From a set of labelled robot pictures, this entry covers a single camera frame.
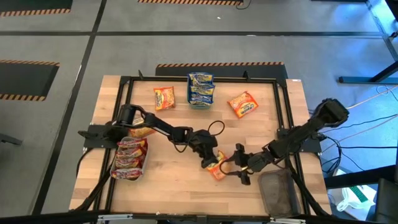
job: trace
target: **wood grain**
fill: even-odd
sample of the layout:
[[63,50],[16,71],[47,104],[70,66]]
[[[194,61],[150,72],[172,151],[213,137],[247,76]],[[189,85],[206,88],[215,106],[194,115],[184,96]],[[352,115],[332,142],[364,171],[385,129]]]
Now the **wood grain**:
[[[119,79],[119,76],[104,76],[93,123],[104,124],[111,119]],[[302,84],[300,80],[287,80],[287,84],[294,123],[303,124],[308,119],[308,111]],[[153,88],[165,86],[174,86],[177,106],[171,110],[155,111]],[[173,126],[191,126],[197,130],[207,129],[214,120],[224,121],[226,128],[217,136],[219,146],[215,151],[221,150],[227,156],[233,154],[237,142],[245,145],[246,152],[258,152],[262,146],[276,138],[278,122],[272,85],[216,83],[215,103],[211,109],[204,111],[190,109],[186,90],[184,82],[134,82],[131,103],[141,105],[146,111],[155,113]],[[256,99],[259,107],[238,119],[227,101],[246,90]],[[283,102],[281,90],[279,95]],[[220,129],[221,125],[215,124],[210,132],[217,133]],[[259,174],[252,175],[250,186],[241,185],[235,176],[216,181],[207,170],[201,169],[200,158],[191,149],[178,153],[160,133],[150,135],[148,143],[148,163],[144,175],[135,182],[116,182],[112,212],[267,215],[257,185]],[[100,174],[103,154],[104,149],[94,149],[82,161],[70,208],[79,206],[93,190]],[[313,154],[300,155],[309,191],[330,212],[319,160]],[[263,171],[275,169],[277,167],[269,165]],[[101,208],[104,207],[107,188],[108,184],[101,198]]]

